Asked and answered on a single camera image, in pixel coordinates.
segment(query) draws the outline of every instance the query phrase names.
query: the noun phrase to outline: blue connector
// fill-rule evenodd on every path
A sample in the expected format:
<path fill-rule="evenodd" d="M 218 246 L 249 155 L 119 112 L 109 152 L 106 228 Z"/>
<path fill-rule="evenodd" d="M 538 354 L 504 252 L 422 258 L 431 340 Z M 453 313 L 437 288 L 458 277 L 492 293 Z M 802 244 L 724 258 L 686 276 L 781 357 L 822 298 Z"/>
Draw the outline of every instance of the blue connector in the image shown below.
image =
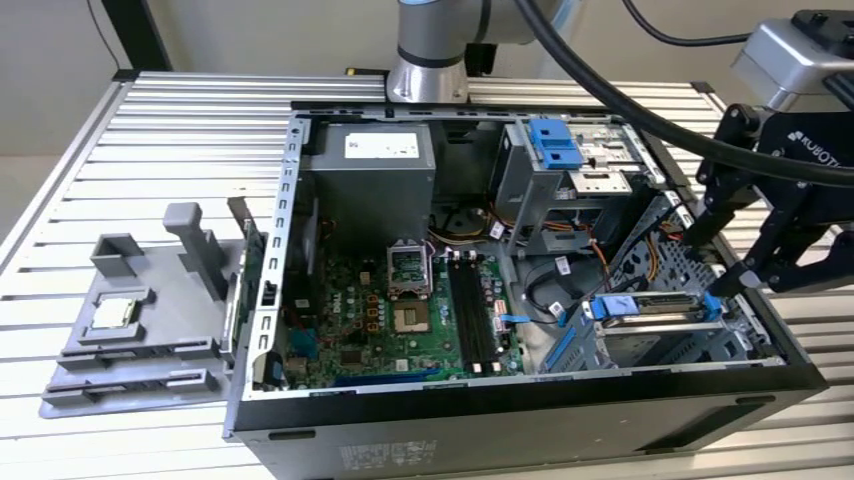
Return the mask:
<path fill-rule="evenodd" d="M 577 170 L 585 164 L 585 159 L 573 141 L 566 123 L 562 120 L 537 118 L 529 122 L 532 129 L 532 143 L 544 155 L 544 165 L 548 169 Z"/>
<path fill-rule="evenodd" d="M 532 319 L 524 315 L 502 315 L 502 322 L 508 323 L 529 323 Z"/>
<path fill-rule="evenodd" d="M 706 304 L 706 315 L 704 320 L 712 322 L 724 314 L 724 306 L 721 305 L 721 299 L 713 296 L 709 292 L 704 294 L 704 303 Z"/>

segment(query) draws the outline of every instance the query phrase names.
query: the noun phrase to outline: aluminum extrusion table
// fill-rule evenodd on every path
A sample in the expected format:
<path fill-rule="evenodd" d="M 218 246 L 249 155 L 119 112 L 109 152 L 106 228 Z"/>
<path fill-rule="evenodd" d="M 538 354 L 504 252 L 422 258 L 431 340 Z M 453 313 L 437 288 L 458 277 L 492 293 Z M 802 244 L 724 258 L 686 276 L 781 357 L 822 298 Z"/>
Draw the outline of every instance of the aluminum extrusion table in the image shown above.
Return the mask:
<path fill-rule="evenodd" d="M 714 94 L 689 84 L 618 86 L 660 115 L 713 134 L 725 107 Z M 576 84 L 544 80 L 474 79 L 472 96 L 482 104 L 598 104 Z M 382 101 L 382 79 L 145 73 L 111 84 L 0 248 L 0 478 L 271 478 L 250 450 L 221 438 L 223 403 L 43 420 L 39 394 L 93 280 L 99 235 L 174 242 L 161 218 L 170 202 L 193 200 L 203 228 L 238 238 L 225 202 L 233 195 L 249 197 L 265 229 L 290 102 L 309 99 Z M 700 158 L 670 152 L 693 177 Z M 765 216 L 758 203 L 725 231 L 740 253 Z M 808 260 L 830 242 L 822 239 Z M 854 478 L 854 288 L 772 298 L 832 383 L 826 392 L 694 456 L 492 478 Z"/>

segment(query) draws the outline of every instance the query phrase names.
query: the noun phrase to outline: white label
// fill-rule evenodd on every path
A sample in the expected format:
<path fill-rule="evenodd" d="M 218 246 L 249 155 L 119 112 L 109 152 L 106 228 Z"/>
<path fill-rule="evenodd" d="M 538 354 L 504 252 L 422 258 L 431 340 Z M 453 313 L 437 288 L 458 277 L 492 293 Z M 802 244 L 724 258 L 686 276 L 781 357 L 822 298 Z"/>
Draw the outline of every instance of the white label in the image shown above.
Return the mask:
<path fill-rule="evenodd" d="M 564 306 L 561 305 L 561 303 L 556 302 L 552 305 L 549 305 L 549 311 L 556 316 L 556 318 L 560 320 L 561 319 L 561 315 L 564 315 Z"/>
<path fill-rule="evenodd" d="M 351 133 L 345 158 L 418 158 L 415 133 Z"/>
<path fill-rule="evenodd" d="M 437 440 L 349 445 L 339 450 L 346 470 L 407 467 L 433 463 Z"/>
<path fill-rule="evenodd" d="M 501 240 L 504 234 L 505 234 L 505 225 L 502 225 L 502 222 L 497 221 L 493 224 L 493 230 L 490 230 L 490 237 L 493 237 L 496 240 Z"/>
<path fill-rule="evenodd" d="M 570 261 L 566 259 L 566 256 L 556 258 L 556 263 L 558 264 L 558 271 L 561 272 L 561 275 L 569 275 L 573 273 L 570 270 Z"/>
<path fill-rule="evenodd" d="M 496 329 L 496 333 L 505 333 L 505 322 L 500 317 L 493 317 L 493 328 Z"/>

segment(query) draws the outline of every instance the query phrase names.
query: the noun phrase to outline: black cable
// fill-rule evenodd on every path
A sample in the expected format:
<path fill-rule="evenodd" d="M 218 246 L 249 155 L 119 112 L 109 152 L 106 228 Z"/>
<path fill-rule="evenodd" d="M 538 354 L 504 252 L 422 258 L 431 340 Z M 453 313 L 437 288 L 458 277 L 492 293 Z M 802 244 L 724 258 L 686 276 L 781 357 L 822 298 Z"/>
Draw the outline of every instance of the black cable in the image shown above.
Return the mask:
<path fill-rule="evenodd" d="M 625 292 L 633 286 L 636 287 L 636 292 L 642 292 L 650 288 L 650 281 L 646 279 L 646 275 L 638 275 L 637 277 L 625 280 L 612 289 L 612 293 Z"/>
<path fill-rule="evenodd" d="M 119 59 L 117 58 L 117 54 L 113 52 L 113 48 L 110 48 L 110 43 L 107 43 L 107 38 L 105 37 L 105 32 L 102 31 L 102 26 L 98 23 L 98 18 L 95 18 L 95 10 L 93 10 L 93 0 L 86 0 L 86 6 L 90 8 L 90 17 L 93 17 L 93 23 L 95 24 L 95 29 L 98 30 L 98 36 L 102 37 L 105 47 L 110 52 L 114 63 L 117 64 L 117 70 L 122 70 L 122 67 L 119 66 Z"/>
<path fill-rule="evenodd" d="M 534 289 L 537 287 L 540 287 L 544 283 L 549 282 L 550 280 L 554 280 L 556 278 L 556 271 L 554 270 L 549 270 L 548 272 L 545 272 L 540 277 L 537 277 L 534 279 L 534 281 L 532 283 L 528 283 L 528 277 L 526 277 L 526 285 L 525 285 L 525 298 L 528 300 L 528 302 L 532 304 L 532 306 L 540 311 L 544 312 L 549 315 L 552 315 L 552 311 L 549 310 L 549 308 L 542 305 L 537 299 L 534 298 Z M 532 321 L 534 323 L 548 323 L 548 324 L 554 324 L 558 322 L 542 322 L 540 320 L 534 320 L 532 319 Z"/>
<path fill-rule="evenodd" d="M 733 168 L 786 180 L 832 187 L 854 187 L 854 168 L 829 167 L 753 152 L 692 132 L 656 115 L 590 68 L 566 45 L 534 0 L 517 0 L 517 5 L 537 39 L 561 68 L 604 105 L 638 128 L 684 150 Z"/>
<path fill-rule="evenodd" d="M 742 33 L 738 35 L 724 35 L 721 37 L 710 37 L 710 38 L 680 38 L 668 35 L 658 28 L 653 26 L 653 24 L 644 18 L 638 7 L 633 0 L 624 0 L 624 5 L 626 6 L 626 10 L 629 10 L 629 15 L 636 20 L 638 26 L 644 29 L 646 33 L 649 33 L 656 40 L 668 45 L 673 45 L 676 47 L 717 47 L 720 45 L 732 45 L 734 43 L 745 43 L 748 38 L 750 38 L 750 33 Z"/>

